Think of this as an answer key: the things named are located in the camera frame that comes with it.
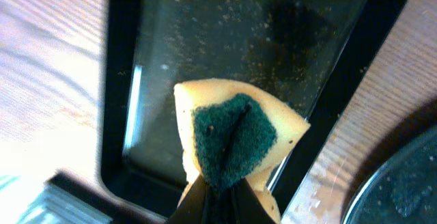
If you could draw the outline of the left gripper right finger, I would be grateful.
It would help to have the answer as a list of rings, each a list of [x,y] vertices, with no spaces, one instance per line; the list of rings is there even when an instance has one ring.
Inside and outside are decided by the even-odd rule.
[[[236,224],[274,224],[245,179],[234,185],[234,215]]]

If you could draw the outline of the yellow green sponge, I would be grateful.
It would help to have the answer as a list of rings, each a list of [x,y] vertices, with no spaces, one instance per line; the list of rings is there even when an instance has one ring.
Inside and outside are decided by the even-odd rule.
[[[244,179],[268,218],[279,223],[281,214],[267,181],[310,123],[278,98],[240,81],[185,81],[173,90],[188,182],[180,201],[199,178],[216,193]]]

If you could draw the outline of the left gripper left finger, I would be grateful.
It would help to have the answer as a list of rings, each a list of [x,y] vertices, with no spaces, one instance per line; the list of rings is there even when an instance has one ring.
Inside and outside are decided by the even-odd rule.
[[[213,196],[210,185],[199,176],[166,224],[208,224]]]

